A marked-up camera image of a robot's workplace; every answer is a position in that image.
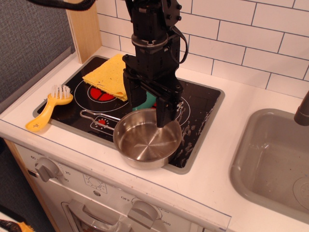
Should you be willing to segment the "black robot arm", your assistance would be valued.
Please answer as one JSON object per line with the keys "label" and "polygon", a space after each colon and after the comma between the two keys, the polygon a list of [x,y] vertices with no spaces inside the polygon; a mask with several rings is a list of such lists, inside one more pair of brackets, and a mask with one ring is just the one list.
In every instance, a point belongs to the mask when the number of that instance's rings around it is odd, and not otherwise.
{"label": "black robot arm", "polygon": [[123,56],[123,79],[128,102],[135,108],[156,97],[156,123],[159,128],[174,121],[182,107],[183,87],[176,70],[186,60],[180,56],[184,35],[175,26],[181,20],[176,0],[127,0],[133,25],[131,36],[135,55]]}

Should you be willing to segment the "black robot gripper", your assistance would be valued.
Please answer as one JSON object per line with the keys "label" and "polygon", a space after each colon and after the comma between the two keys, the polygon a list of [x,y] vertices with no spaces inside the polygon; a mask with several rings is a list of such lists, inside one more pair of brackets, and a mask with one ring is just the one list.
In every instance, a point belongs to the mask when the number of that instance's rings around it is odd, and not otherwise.
{"label": "black robot gripper", "polygon": [[146,92],[156,96],[156,123],[162,128],[176,119],[182,108],[183,87],[176,78],[181,63],[180,40],[133,40],[135,56],[125,55],[123,81],[132,107],[146,101]]}

